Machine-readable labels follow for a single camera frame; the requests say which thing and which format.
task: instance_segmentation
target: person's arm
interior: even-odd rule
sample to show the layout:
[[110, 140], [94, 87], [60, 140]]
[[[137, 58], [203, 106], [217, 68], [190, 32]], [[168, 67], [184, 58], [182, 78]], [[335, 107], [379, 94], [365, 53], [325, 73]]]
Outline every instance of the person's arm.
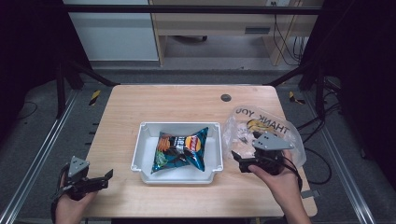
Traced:
[[[284, 150], [284, 154], [286, 158], [291, 159], [288, 150]], [[255, 165], [250, 165], [248, 169], [267, 184], [289, 224], [311, 223], [303, 206], [297, 176], [292, 171], [283, 169], [279, 175], [270, 175]]]
[[55, 212], [56, 224], [79, 224], [85, 209], [96, 197], [97, 193], [98, 191], [88, 193], [79, 201], [72, 200], [66, 194], [62, 195]]

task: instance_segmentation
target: black cable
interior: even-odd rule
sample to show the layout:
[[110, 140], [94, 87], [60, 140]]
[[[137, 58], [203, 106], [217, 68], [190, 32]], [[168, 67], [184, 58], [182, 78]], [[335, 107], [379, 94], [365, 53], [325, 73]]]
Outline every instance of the black cable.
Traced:
[[58, 176], [58, 182], [57, 182], [57, 185], [56, 185], [56, 191], [55, 191], [55, 193], [53, 195], [53, 200], [52, 200], [52, 203], [50, 205], [50, 216], [51, 216], [51, 219], [52, 219], [52, 223], [54, 223], [54, 224], [56, 222], [56, 207], [58, 206], [59, 198], [62, 196], [62, 195], [58, 195], [59, 194], [59, 190], [61, 190], [62, 178], [64, 179], [64, 174], [69, 170], [69, 167], [70, 167], [70, 164], [67, 163], [61, 169], [61, 172], [59, 173], [59, 176]]
[[[329, 108], [327, 108], [327, 109], [325, 110], [325, 115], [326, 115], [326, 116], [330, 115], [334, 110], [339, 109], [339, 106], [340, 106], [339, 103], [336, 103], [336, 104], [330, 106]], [[318, 121], [319, 119], [321, 119], [321, 118], [320, 118], [320, 117], [315, 117], [315, 118], [309, 120], [307, 123], [298, 126], [296, 129], [297, 129], [298, 131], [300, 131], [301, 129], [303, 129], [303, 128], [309, 126], [310, 124], [312, 124], [312, 123]]]
[[[299, 58], [299, 59], [296, 60], [296, 59], [295, 59], [295, 54], [294, 54], [294, 56], [291, 55], [290, 50], [289, 50], [289, 47], [288, 47], [288, 44], [287, 44], [287, 41], [286, 41], [286, 39], [283, 37], [283, 35], [280, 33], [280, 29], [279, 29], [279, 27], [277, 26], [276, 14], [274, 14], [274, 21], [275, 21], [275, 22], [274, 22], [273, 39], [274, 39], [274, 43], [275, 43], [275, 45], [276, 45], [276, 48], [279, 50], [279, 53], [280, 53], [280, 55], [282, 56], [283, 61], [284, 61], [287, 65], [300, 65], [301, 59]], [[279, 45], [276, 43], [276, 38], [275, 38], [275, 32], [276, 32], [276, 31], [279, 33], [279, 35], [280, 35], [280, 37], [281, 37], [281, 39], [282, 39], [282, 41], [283, 41], [283, 44], [284, 44], [286, 50], [288, 51], [290, 57], [291, 57], [295, 62], [297, 62], [298, 64], [292, 64], [292, 63], [288, 63], [288, 62], [286, 61], [286, 59], [285, 59], [285, 57], [284, 57], [284, 55], [283, 55], [283, 53], [282, 53], [282, 51], [281, 51]]]
[[[274, 43], [275, 43], [275, 45], [276, 45], [277, 50], [279, 50], [280, 56], [282, 56], [282, 59], [283, 59], [283, 61], [285, 62], [285, 64], [287, 64], [287, 65], [298, 65], [298, 64], [288, 63], [288, 62], [286, 61], [286, 59], [285, 59], [285, 56], [284, 56], [283, 53], [282, 53], [282, 50], [280, 49], [279, 45], [276, 43], [275, 32], [276, 32], [276, 30], [278, 30], [277, 21], [276, 21], [276, 14], [274, 15], [274, 19], [275, 19], [275, 23], [274, 23], [273, 39], [274, 39]], [[283, 40], [283, 42], [284, 42], [284, 44], [285, 44], [285, 46], [286, 46], [286, 49], [289, 51], [288, 46], [287, 46], [287, 44], [286, 44], [286, 41], [283, 39], [283, 35], [280, 33], [279, 30], [278, 30], [278, 32], [279, 32], [280, 37], [282, 38], [282, 40]]]
[[328, 90], [331, 90], [331, 91], [334, 91], [334, 92], [337, 92], [337, 93], [339, 93], [339, 91], [341, 90], [340, 87], [338, 87], [338, 86], [334, 85], [333, 83], [331, 83], [327, 78], [324, 78], [324, 81], [325, 81], [324, 85], [325, 85], [325, 87]]
[[324, 127], [324, 124], [325, 124], [325, 122], [324, 122], [324, 120], [322, 120], [320, 122], [320, 124], [318, 125], [318, 127], [311, 134], [309, 134], [307, 138], [305, 138], [305, 140], [303, 141], [303, 144], [305, 144], [309, 139], [311, 139], [311, 137], [313, 137], [315, 135], [315, 133], [318, 133], [320, 131], [320, 129], [322, 129]]
[[301, 59], [303, 58], [303, 52], [304, 52], [304, 42], [305, 42], [305, 37], [302, 36], [301, 40], [300, 40], [300, 48], [299, 48], [299, 53], [296, 53], [296, 43], [297, 43], [297, 39], [299, 39], [300, 37], [295, 36], [294, 37], [294, 43], [293, 43], [293, 55], [294, 58], [297, 59], [298, 64], [301, 64]]
[[328, 96], [330, 96], [330, 95], [337, 95], [337, 92], [335, 92], [335, 91], [329, 91], [329, 92], [327, 92], [327, 93], [323, 96], [323, 98], [326, 98], [326, 97], [328, 97]]
[[34, 109], [32, 112], [30, 112], [29, 114], [27, 114], [27, 115], [25, 115], [25, 116], [23, 116], [23, 117], [18, 117], [17, 119], [26, 119], [26, 118], [32, 116], [32, 115], [37, 111], [37, 109], [38, 109], [38, 105], [37, 105], [36, 103], [30, 102], [30, 101], [27, 101], [27, 102], [25, 102], [25, 103], [26, 103], [26, 104], [32, 104], [32, 105], [34, 105], [34, 106], [35, 106], [35, 109]]
[[266, 160], [266, 161], [274, 162], [274, 163], [276, 163], [276, 164], [278, 164], [278, 165], [281, 165], [281, 166], [283, 166], [283, 167], [289, 169], [290, 171], [292, 171], [292, 172], [297, 176], [298, 188], [299, 188], [299, 190], [301, 191], [302, 188], [303, 188], [303, 180], [301, 179], [301, 176], [300, 176], [300, 174], [298, 173], [297, 167], [296, 167], [296, 166], [294, 165], [294, 163], [293, 163], [291, 160], [289, 160], [288, 158], [286, 158], [286, 157], [284, 157], [284, 156], [281, 156], [280, 158], [282, 158], [283, 160], [287, 160], [288, 162], [290, 162], [290, 164], [291, 164], [293, 167], [291, 167], [291, 166], [285, 164], [285, 162], [280, 162], [280, 161], [278, 161], [278, 160], [274, 160], [274, 159], [269, 158], [269, 157], [260, 157], [260, 159], [263, 159], [263, 160]]
[[304, 55], [304, 44], [305, 44], [305, 36], [301, 37], [301, 42], [300, 42], [300, 55], [299, 55], [299, 62], [298, 64], [301, 64], [301, 61], [303, 60], [303, 55]]
[[324, 163], [327, 165], [327, 168], [329, 169], [329, 176], [324, 181], [316, 182], [316, 181], [312, 181], [312, 180], [308, 180], [307, 179], [308, 183], [315, 184], [315, 185], [324, 185], [324, 184], [329, 183], [329, 181], [332, 179], [332, 167], [330, 166], [330, 164], [326, 161], [326, 159], [324, 157], [322, 157], [316, 151], [314, 151], [314, 150], [312, 150], [312, 149], [310, 149], [308, 147], [305, 147], [305, 150], [309, 151], [309, 152], [312, 152], [315, 155], [317, 155], [319, 158], [321, 158], [324, 161]]

